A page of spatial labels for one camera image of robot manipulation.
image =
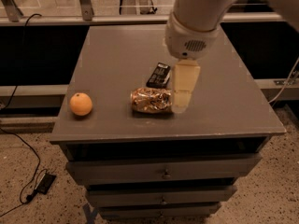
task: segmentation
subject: metal post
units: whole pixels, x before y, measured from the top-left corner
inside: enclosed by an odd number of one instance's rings
[[[90,21],[93,19],[93,5],[92,0],[79,0],[81,4],[82,17],[85,21]]]
[[[16,3],[14,0],[1,0],[3,3],[4,8],[6,9],[6,13],[8,16],[8,19],[10,21],[19,21],[19,19],[22,17],[22,12],[20,9],[16,6]]]

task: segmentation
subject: metal bar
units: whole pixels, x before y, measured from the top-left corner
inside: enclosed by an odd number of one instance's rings
[[[16,6],[14,0],[1,0],[4,8],[6,9],[6,13],[9,21],[19,21],[22,17],[22,13],[20,9]]]
[[[93,5],[92,0],[79,0],[81,4],[82,17],[85,21],[90,21],[93,19]]]
[[[92,21],[86,21],[81,17],[47,17],[30,21],[31,26],[45,25],[125,25],[125,24],[163,24],[167,23],[168,15],[126,15],[126,16],[103,16],[93,17]],[[0,26],[23,26],[25,18],[19,22],[11,23],[7,18],[0,18]],[[264,22],[284,21],[277,13],[228,13],[222,22]]]

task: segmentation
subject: gray tabletop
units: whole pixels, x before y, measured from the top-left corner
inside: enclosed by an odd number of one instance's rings
[[[280,120],[221,30],[183,114],[133,112],[130,93],[145,87],[157,63],[174,65],[163,44],[164,25],[91,27],[52,132],[53,144],[129,142],[284,133]],[[68,107],[86,92],[93,111],[78,119]]]

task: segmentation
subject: drawer knob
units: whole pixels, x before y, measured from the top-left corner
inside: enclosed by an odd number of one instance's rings
[[[168,170],[165,169],[164,174],[162,175],[162,179],[170,179],[171,175],[169,174]]]
[[[160,204],[161,205],[167,205],[167,201],[165,200],[164,197],[162,197]]]

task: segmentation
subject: cabinet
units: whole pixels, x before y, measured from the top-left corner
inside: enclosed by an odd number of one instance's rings
[[[285,133],[223,31],[200,60],[185,113],[133,112],[130,92],[157,62],[176,62],[163,37],[163,24],[91,27],[51,134],[102,218],[213,214],[269,138]],[[68,108],[79,91],[93,100],[83,118]]]

